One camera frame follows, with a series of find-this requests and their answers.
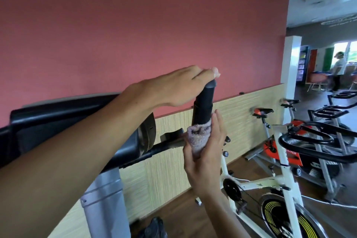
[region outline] white exercise bike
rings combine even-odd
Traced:
[[[286,149],[288,149],[302,155],[308,155],[337,163],[357,162],[356,154],[333,155],[322,152],[321,145],[326,145],[334,141],[332,136],[319,131],[319,128],[326,128],[326,126],[333,132],[357,137],[356,132],[319,122],[304,122],[300,126],[293,126],[292,124],[273,126],[276,140],[279,140],[276,141],[276,145],[280,159],[281,175],[275,175],[273,173],[272,177],[241,183],[236,178],[229,175],[225,157],[222,155],[221,188],[226,191],[233,212],[260,237],[271,238],[272,236],[250,219],[245,214],[245,211],[250,212],[265,221],[266,226],[274,237],[327,237],[323,227],[317,222],[313,215],[304,208],[299,185],[294,180],[286,152]],[[309,136],[315,135],[316,138],[297,134],[301,129],[309,132]],[[292,145],[290,144],[292,139],[315,144],[316,150]],[[259,201],[255,200],[261,210],[261,215],[257,215],[247,209],[247,202],[243,200],[242,194],[244,193],[252,198],[246,191],[260,188],[272,188],[272,193],[262,195]]]

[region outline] pink wall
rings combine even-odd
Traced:
[[[24,104],[121,91],[191,64],[219,68],[215,100],[279,84],[287,7],[288,0],[0,0],[0,126]]]

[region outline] ceiling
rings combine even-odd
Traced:
[[[308,5],[305,0],[289,0],[287,26],[296,27],[336,19],[353,13],[357,13],[357,0],[324,7]]]

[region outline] person in white shirt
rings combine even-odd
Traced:
[[[345,54],[343,52],[338,52],[335,55],[335,58],[338,60],[332,68],[333,82],[334,82],[334,86],[332,90],[338,91],[341,85],[340,78],[341,75],[345,73],[347,61],[345,59]]]

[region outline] hand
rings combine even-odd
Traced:
[[[212,114],[212,131],[201,158],[193,160],[191,145],[186,141],[184,146],[185,171],[190,185],[197,196],[204,200],[218,198],[222,192],[220,187],[222,147],[227,136],[221,113],[216,110]]]
[[[208,82],[219,76],[216,67],[203,70],[194,65],[132,84],[122,94],[135,99],[135,103],[149,101],[153,108],[163,105],[176,107],[194,99]]]

